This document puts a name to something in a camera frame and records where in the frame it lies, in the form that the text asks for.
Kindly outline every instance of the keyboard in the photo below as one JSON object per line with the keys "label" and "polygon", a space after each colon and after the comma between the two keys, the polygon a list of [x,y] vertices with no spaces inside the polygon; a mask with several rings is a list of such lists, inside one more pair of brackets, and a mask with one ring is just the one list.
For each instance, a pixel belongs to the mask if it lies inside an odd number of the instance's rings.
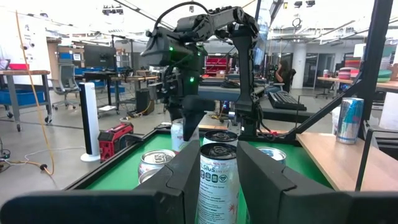
{"label": "keyboard", "polygon": [[276,109],[299,111],[307,110],[307,108],[303,104],[298,104],[297,100],[285,91],[268,93],[268,99],[271,102],[272,107]]}

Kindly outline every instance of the person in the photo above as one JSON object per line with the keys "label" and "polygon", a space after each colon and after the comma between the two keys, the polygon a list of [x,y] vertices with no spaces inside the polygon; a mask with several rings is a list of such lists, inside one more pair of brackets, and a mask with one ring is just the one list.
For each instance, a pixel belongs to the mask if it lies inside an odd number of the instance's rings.
{"label": "person", "polygon": [[[293,76],[296,74],[294,69],[289,68],[286,60],[281,60],[278,65],[278,70],[275,72],[274,83],[284,83],[282,89],[286,92],[290,91],[290,84]],[[280,91],[279,86],[269,86],[266,88],[266,93],[276,93]]]}

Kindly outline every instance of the silver can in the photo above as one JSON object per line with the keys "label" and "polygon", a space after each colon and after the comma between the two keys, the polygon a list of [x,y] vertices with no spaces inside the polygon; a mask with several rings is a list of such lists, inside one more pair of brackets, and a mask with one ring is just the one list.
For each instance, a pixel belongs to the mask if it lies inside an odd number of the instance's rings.
{"label": "silver can", "polygon": [[267,154],[271,158],[280,162],[283,165],[286,165],[286,153],[282,152],[279,149],[272,147],[257,147],[261,152]]}
{"label": "silver can", "polygon": [[168,149],[149,151],[141,156],[138,165],[138,178],[150,170],[161,169],[166,163],[175,157],[175,153]]}
{"label": "silver can", "polygon": [[233,146],[238,145],[238,135],[231,131],[208,131],[203,138],[203,145],[209,143],[225,143]]}
{"label": "silver can", "polygon": [[341,101],[336,140],[345,144],[355,144],[363,111],[363,99],[346,97]]}
{"label": "silver can", "polygon": [[236,224],[239,175],[236,147],[209,143],[200,148],[199,224]]}
{"label": "silver can", "polygon": [[151,178],[153,175],[155,175],[160,169],[153,169],[148,172],[143,173],[139,178],[138,178],[138,184],[142,184],[145,181],[147,181],[149,178]]}
{"label": "silver can", "polygon": [[183,139],[182,129],[183,119],[175,119],[172,122],[171,135],[172,135],[172,150],[180,152],[192,140],[199,140],[199,128],[197,127],[193,132],[189,141]]}

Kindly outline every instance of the red power station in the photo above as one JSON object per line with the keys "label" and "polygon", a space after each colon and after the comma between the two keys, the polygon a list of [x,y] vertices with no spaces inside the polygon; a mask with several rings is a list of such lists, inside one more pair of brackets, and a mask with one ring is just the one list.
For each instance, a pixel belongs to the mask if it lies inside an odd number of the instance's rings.
{"label": "red power station", "polygon": [[104,162],[124,149],[127,146],[126,138],[140,141],[141,138],[133,136],[133,132],[134,126],[131,123],[121,123],[107,131],[101,131],[98,136],[101,162]]}

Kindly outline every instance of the green table surface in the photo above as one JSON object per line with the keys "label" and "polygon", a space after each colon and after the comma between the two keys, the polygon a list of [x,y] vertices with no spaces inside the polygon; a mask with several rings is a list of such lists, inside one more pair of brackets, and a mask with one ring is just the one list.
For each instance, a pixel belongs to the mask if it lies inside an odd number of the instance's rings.
{"label": "green table surface", "polygon": [[[286,153],[286,165],[298,173],[313,179],[320,184],[331,188],[315,163],[302,147],[287,144],[271,144],[265,142],[249,142],[249,144],[260,147],[269,146],[280,149]],[[131,190],[138,185],[138,164],[144,152],[155,149],[171,149],[172,141],[169,134],[157,134],[131,155],[127,156],[118,165],[107,171],[98,180],[93,182],[87,189],[90,190]],[[242,190],[239,194],[238,223],[246,221],[246,202]]]}

